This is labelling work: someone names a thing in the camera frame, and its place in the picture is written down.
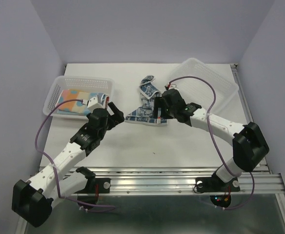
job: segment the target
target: gray wall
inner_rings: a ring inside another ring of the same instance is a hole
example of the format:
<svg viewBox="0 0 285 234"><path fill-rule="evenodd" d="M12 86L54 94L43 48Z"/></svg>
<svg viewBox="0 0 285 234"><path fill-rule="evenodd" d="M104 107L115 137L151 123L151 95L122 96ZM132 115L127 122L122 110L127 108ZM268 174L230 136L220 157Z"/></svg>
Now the gray wall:
<svg viewBox="0 0 285 234"><path fill-rule="evenodd" d="M0 234L15 231L12 188L38 168L35 133L50 84L61 70L62 62L31 2L0 0ZM43 139L47 132L45 127Z"/></svg>
<svg viewBox="0 0 285 234"><path fill-rule="evenodd" d="M270 146L270 168L285 181L285 0L276 0L239 64L252 115Z"/></svg>
<svg viewBox="0 0 285 234"><path fill-rule="evenodd" d="M31 0L65 62L238 62L274 0Z"/></svg>

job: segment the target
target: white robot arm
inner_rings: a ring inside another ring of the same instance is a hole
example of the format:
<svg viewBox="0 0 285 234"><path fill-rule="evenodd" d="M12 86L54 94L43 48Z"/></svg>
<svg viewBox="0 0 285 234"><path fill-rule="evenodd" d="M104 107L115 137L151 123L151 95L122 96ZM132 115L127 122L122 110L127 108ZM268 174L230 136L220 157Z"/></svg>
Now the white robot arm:
<svg viewBox="0 0 285 234"><path fill-rule="evenodd" d="M19 180L13 188L12 210L34 227L46 221L52 209L61 201L60 198L82 190L92 183L95 174L87 168L78 168L72 176L61 180L71 168L99 146L106 131L124 122L123 112L112 102L108 104L114 113L112 116L97 99L91 99L84 104L91 111L91 114L87 115L88 122L70 139L53 160L54 163L50 163L27 181ZM61 195L55 188L57 183L61 186Z"/></svg>
<svg viewBox="0 0 285 234"><path fill-rule="evenodd" d="M175 88L165 91L162 97L155 98L153 117L158 117L159 108L162 118L175 118L178 122L206 130L233 147L233 158L226 165L219 167L212 177L197 178L202 182L197 187L200 193L224 192L229 183L236 180L242 172L252 172L269 152L269 147L257 124L235 123L207 113L206 109L196 103L186 104ZM232 188L232 191L234 190L239 191L240 188Z"/></svg>

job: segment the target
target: cloth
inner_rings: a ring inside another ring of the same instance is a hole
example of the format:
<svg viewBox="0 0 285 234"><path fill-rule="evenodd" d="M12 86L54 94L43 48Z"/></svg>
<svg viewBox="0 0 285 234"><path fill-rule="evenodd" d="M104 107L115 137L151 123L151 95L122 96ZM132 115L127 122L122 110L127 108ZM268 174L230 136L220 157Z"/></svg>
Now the cloth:
<svg viewBox="0 0 285 234"><path fill-rule="evenodd" d="M125 122L145 124L152 126L166 126L167 120L163 118L152 118L154 109L155 97L160 97L161 92L151 83L154 80L154 76L146 76L139 85L140 98L142 106L138 107L132 113L129 113L125 117Z"/></svg>
<svg viewBox="0 0 285 234"><path fill-rule="evenodd" d="M105 96L103 93L88 93L80 90L75 90L75 89L64 89L60 97L58 99L58 102L56 105L59 103L69 100L69 99L85 99L89 100L94 96L98 96L98 100L100 100L103 96ZM57 110L58 114L64 114L64 115L87 115L90 113L90 111L87 109L86 105L83 105L79 101L70 101L67 102L59 107Z"/></svg>

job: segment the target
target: colorful cloth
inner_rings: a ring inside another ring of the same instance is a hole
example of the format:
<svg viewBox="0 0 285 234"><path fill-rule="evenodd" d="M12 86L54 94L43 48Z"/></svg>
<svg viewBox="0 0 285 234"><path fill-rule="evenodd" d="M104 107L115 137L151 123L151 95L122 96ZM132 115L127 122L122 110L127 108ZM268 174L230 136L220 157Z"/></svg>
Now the colorful cloth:
<svg viewBox="0 0 285 234"><path fill-rule="evenodd" d="M60 97L58 99L59 103L69 100L69 99L85 99L89 100L94 96L98 96L100 100L103 96L103 93L88 93L84 91L74 90L74 89L65 89L61 92ZM58 114L65 114L65 115L87 115L90 111L87 109L86 105L83 105L79 101L70 101L67 102L59 107L57 110Z"/></svg>

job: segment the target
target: plastic basket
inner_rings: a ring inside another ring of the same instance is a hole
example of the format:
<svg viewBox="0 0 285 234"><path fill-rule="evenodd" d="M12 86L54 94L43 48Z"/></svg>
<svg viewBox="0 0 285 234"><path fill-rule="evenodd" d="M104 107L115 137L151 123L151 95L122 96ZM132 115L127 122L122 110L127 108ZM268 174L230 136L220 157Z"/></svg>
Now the plastic basket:
<svg viewBox="0 0 285 234"><path fill-rule="evenodd" d="M64 89L77 89L90 93L105 93L109 95L109 100L113 98L114 81L107 78L95 77L74 77L74 76L60 76L57 77L50 87L46 101L43 107L43 113L48 115L55 107L58 98ZM70 118L70 119L87 119L82 115L63 115L57 114L55 111L51 116Z"/></svg>
<svg viewBox="0 0 285 234"><path fill-rule="evenodd" d="M220 112L239 90L235 82L228 80L195 58L189 58L180 64L168 75L167 80L171 81L172 79L184 76L199 77L212 85L216 92L216 102L211 110L214 114ZM202 81L186 78L178 80L174 84L177 85L186 103L194 102L205 109L210 107L213 101L213 93L210 87Z"/></svg>

